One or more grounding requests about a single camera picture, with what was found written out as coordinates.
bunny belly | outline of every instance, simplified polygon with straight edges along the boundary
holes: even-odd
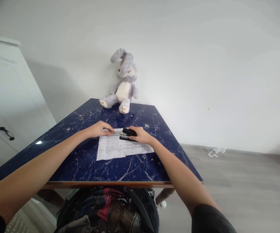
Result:
[[[118,86],[117,92],[115,94],[119,102],[122,102],[123,99],[128,98],[130,87],[131,87],[131,83],[127,83],[127,82],[122,82]]]

finger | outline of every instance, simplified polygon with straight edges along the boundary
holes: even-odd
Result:
[[[107,131],[103,131],[102,135],[111,136],[112,133],[111,132],[107,132]]]
[[[137,129],[137,127],[135,127],[135,126],[130,126],[129,128],[132,129],[132,130]]]
[[[129,139],[137,141],[137,137],[135,136],[130,136]]]
[[[107,130],[111,131],[112,133],[114,133],[114,129],[112,128],[112,126],[110,126],[109,124],[107,123],[104,123],[103,127],[105,127]]]

baseboard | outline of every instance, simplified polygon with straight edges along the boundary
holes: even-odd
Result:
[[[191,145],[191,144],[184,144],[184,143],[180,143],[180,145],[184,147],[204,149],[204,150],[208,150],[208,152],[210,152],[212,149],[215,148],[210,146]],[[270,154],[270,153],[262,153],[262,152],[247,151],[247,150],[235,150],[235,149],[227,149],[227,151],[233,153],[251,154],[251,155],[280,155],[280,154]]]

paper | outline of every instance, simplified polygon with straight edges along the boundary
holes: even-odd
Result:
[[[123,129],[114,129],[115,134],[122,133]],[[154,152],[148,144],[121,140],[119,136],[100,136],[97,152],[97,161],[123,158],[128,155],[147,154]]]

white wall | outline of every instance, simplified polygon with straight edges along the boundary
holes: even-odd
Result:
[[[0,36],[22,43],[56,121],[108,94],[123,47],[133,102],[180,143],[280,151],[280,1],[0,1]]]

